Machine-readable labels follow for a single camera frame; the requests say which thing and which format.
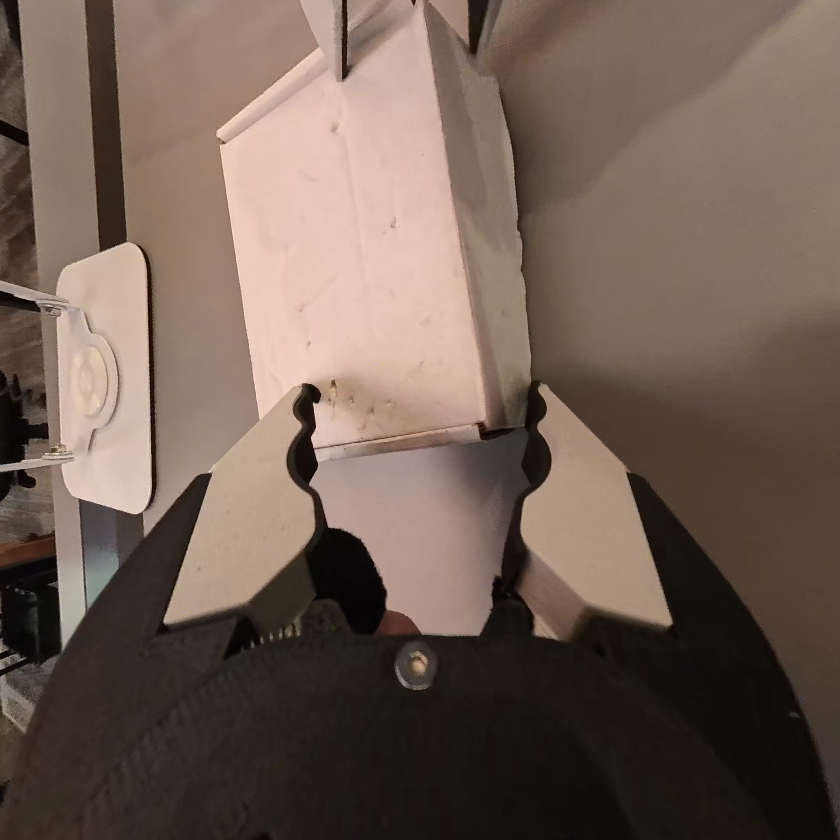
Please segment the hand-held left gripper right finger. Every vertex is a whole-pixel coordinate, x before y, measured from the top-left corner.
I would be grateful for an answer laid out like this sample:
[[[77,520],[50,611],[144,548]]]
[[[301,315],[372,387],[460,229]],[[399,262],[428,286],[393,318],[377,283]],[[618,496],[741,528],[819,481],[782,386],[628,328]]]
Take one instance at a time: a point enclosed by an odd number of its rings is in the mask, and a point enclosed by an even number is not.
[[[528,484],[511,514],[499,595],[522,599],[546,638],[571,640],[595,617],[668,631],[673,618],[624,463],[537,381],[525,428]]]

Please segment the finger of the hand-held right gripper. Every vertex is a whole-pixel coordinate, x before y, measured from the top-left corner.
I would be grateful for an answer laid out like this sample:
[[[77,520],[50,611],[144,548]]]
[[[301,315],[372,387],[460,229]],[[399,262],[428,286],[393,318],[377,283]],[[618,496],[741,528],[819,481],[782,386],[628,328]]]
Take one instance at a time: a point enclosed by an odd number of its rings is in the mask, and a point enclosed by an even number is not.
[[[349,71],[349,7],[347,1],[301,1],[301,8],[327,68],[342,82]]]
[[[468,45],[473,56],[488,47],[501,11],[502,1],[468,0]]]

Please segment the white cardboard box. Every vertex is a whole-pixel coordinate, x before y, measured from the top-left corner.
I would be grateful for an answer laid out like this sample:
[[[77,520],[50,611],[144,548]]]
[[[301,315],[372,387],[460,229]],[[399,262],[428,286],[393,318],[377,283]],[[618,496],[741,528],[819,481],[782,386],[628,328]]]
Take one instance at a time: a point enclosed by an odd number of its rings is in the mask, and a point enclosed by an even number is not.
[[[259,417],[314,385],[319,460],[524,424],[522,241],[499,85],[430,2],[350,3],[218,132]]]

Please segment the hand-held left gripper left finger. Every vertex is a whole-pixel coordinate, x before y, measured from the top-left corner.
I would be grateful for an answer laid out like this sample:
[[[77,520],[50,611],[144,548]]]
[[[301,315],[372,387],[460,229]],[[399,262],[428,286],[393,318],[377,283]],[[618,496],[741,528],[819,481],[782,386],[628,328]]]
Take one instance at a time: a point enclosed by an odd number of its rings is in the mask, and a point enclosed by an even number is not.
[[[256,634],[280,634],[313,602],[309,555],[327,528],[311,487],[320,398],[314,385],[294,386],[213,467],[167,627],[239,616]]]

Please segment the dark device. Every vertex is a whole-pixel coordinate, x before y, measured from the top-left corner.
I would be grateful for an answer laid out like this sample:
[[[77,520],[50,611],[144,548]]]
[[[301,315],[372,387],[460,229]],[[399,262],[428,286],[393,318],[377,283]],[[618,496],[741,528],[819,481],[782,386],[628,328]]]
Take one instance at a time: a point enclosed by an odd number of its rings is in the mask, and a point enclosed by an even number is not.
[[[15,464],[25,459],[25,448],[31,440],[47,439],[46,423],[30,423],[25,416],[24,397],[18,377],[9,380],[1,371],[1,463]],[[1,475],[1,501],[13,487],[32,488],[36,480],[24,469],[13,469]]]

